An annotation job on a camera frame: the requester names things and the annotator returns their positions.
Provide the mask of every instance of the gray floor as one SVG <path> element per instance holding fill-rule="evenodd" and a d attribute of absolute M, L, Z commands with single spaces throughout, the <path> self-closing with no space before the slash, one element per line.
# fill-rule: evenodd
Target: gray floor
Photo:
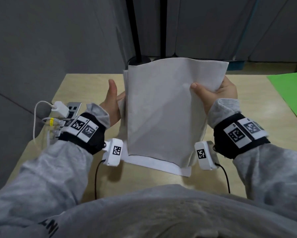
<path fill-rule="evenodd" d="M 246 62 L 243 70 L 227 71 L 226 74 L 272 75 L 293 73 L 296 63 L 285 62 Z"/>

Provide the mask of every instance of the green mat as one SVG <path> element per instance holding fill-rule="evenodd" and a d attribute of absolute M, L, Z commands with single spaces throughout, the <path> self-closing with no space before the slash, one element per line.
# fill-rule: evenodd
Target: green mat
<path fill-rule="evenodd" d="M 270 75 L 267 78 L 297 116 L 297 73 Z"/>

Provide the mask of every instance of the forearm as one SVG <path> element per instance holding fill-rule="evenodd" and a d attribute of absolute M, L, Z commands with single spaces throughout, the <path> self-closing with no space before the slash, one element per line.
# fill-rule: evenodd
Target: forearm
<path fill-rule="evenodd" d="M 209 111 L 209 125 L 240 112 L 238 100 L 217 100 Z M 263 144 L 234 161 L 249 199 L 293 208 L 297 205 L 297 152 Z"/>
<path fill-rule="evenodd" d="M 87 112 L 110 126 L 109 116 L 99 106 L 87 106 Z M 92 160 L 85 149 L 59 140 L 24 163 L 16 179 L 0 190 L 0 225 L 27 226 L 78 204 Z"/>

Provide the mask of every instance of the wooden table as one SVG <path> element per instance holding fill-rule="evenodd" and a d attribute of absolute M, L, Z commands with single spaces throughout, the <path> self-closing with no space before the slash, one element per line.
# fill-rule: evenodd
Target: wooden table
<path fill-rule="evenodd" d="M 239 100 L 243 115 L 258 122 L 270 133 L 273 144 L 297 151 L 297 117 L 286 105 L 265 75 L 227 75 L 238 88 Z M 54 101 L 64 103 L 70 101 L 82 102 L 80 113 L 90 102 L 101 103 L 108 90 L 108 79 L 115 80 L 118 93 L 124 90 L 121 74 L 67 74 L 60 85 Z M 118 134 L 120 122 L 106 131 L 105 139 Z M 43 128 L 37 137 L 37 143 L 46 146 L 46 129 Z M 204 140 L 212 140 L 213 129 L 207 128 Z M 27 160 L 38 155 L 33 141 L 24 150 L 15 169 L 8 180 L 16 177 L 20 166 Z M 95 169 L 101 160 L 103 152 L 94 155 L 94 161 L 89 172 L 89 181 L 82 202 L 94 200 Z M 232 161 L 219 155 L 220 164 L 226 169 L 231 193 L 245 197 L 244 186 L 238 176 Z M 180 184 L 187 188 L 213 193 L 227 193 L 226 177 L 221 169 L 214 171 L 201 170 L 198 164 L 192 167 L 191 177 L 182 177 L 162 171 L 121 162 L 118 167 L 101 165 L 98 171 L 97 192 L 99 197 L 121 195 L 139 189 L 150 188 L 164 184 Z"/>

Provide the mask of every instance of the gray sweatshirt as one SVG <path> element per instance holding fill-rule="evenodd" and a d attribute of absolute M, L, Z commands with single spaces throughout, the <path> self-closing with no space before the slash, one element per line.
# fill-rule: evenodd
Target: gray sweatshirt
<path fill-rule="evenodd" d="M 87 111 L 109 127 L 99 106 Z M 236 112 L 219 99 L 209 125 Z M 295 151 L 264 144 L 233 160 L 248 199 L 165 185 L 80 204 L 92 159 L 58 141 L 24 163 L 0 190 L 0 237 L 297 237 Z"/>

